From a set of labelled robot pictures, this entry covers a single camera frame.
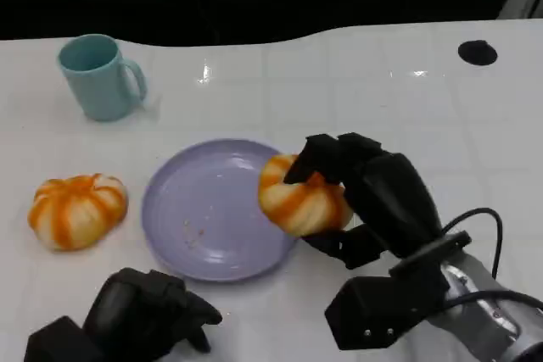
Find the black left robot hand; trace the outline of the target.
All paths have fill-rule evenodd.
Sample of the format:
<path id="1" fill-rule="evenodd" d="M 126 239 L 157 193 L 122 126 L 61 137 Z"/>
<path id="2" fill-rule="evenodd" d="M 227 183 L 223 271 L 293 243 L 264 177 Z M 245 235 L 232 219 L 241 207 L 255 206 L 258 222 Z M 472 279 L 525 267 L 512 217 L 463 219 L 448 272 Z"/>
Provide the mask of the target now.
<path id="1" fill-rule="evenodd" d="M 82 329 L 108 361 L 156 361 L 183 340 L 207 354 L 204 327 L 221 322 L 221 313 L 181 278 L 123 268 L 102 285 Z"/>

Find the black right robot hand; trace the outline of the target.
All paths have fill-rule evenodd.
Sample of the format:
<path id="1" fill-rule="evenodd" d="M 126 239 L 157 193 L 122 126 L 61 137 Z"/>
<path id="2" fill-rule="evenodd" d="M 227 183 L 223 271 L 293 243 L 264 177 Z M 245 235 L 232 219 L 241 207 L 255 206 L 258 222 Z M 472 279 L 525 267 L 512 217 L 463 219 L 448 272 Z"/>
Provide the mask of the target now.
<path id="1" fill-rule="evenodd" d="M 308 181 L 318 173 L 344 187 L 343 197 L 361 219 L 349 231 L 313 233 L 305 241 L 349 270 L 391 252 L 405 259 L 440 239 L 434 200 L 411 161 L 357 133 L 309 136 L 284 180 Z"/>

